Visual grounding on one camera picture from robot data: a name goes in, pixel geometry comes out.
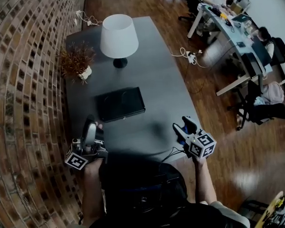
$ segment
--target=hair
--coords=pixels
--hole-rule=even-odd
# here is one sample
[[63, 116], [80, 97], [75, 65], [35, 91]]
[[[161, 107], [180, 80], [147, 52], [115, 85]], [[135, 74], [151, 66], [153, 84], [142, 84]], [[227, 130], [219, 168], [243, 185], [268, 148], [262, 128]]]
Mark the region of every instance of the hair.
[[258, 31], [261, 33], [261, 37], [265, 41], [269, 41], [271, 39], [271, 35], [269, 34], [268, 30], [265, 27], [259, 28]]

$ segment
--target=lamp shade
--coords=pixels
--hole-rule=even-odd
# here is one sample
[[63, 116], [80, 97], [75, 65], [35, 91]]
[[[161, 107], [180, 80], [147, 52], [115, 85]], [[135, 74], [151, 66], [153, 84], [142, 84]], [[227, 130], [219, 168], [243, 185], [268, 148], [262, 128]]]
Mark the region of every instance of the lamp shade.
[[138, 48], [138, 39], [131, 17], [124, 14], [111, 15], [103, 21], [100, 50], [107, 57], [125, 58]]

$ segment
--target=dark gray table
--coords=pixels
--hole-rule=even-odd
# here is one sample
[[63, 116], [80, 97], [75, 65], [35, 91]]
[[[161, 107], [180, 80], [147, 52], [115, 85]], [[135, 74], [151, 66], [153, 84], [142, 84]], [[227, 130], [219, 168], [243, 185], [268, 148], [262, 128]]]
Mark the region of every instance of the dark gray table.
[[[89, 114], [98, 118], [94, 97], [125, 87], [139, 87], [146, 107], [143, 114], [104, 124], [104, 142], [109, 153], [143, 155], [162, 160], [172, 147], [180, 147], [172, 129], [189, 115], [197, 121], [190, 95], [164, 40], [150, 17], [133, 19], [139, 47], [118, 69], [113, 59], [100, 51], [101, 26], [72, 34], [66, 45], [85, 41], [96, 52], [87, 83], [66, 81], [67, 103], [73, 137], [79, 137]], [[182, 157], [175, 155], [169, 161]]]

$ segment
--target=lamp base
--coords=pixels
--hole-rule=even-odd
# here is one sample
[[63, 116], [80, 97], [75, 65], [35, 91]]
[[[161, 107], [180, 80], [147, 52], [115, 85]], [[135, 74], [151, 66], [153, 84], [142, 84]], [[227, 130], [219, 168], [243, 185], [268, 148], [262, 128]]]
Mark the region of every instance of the lamp base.
[[113, 61], [113, 65], [116, 68], [123, 68], [127, 66], [128, 60], [126, 58], [116, 58]]

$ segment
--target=potted plant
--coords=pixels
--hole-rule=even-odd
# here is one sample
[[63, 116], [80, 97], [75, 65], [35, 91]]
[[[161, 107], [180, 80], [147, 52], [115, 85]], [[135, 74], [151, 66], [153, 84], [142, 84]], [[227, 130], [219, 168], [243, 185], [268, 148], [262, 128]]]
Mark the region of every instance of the potted plant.
[[73, 80], [79, 77], [83, 83], [86, 82], [92, 73], [94, 56], [93, 48], [88, 47], [84, 42], [78, 47], [73, 43], [68, 50], [61, 49], [59, 57], [62, 76], [73, 78]]

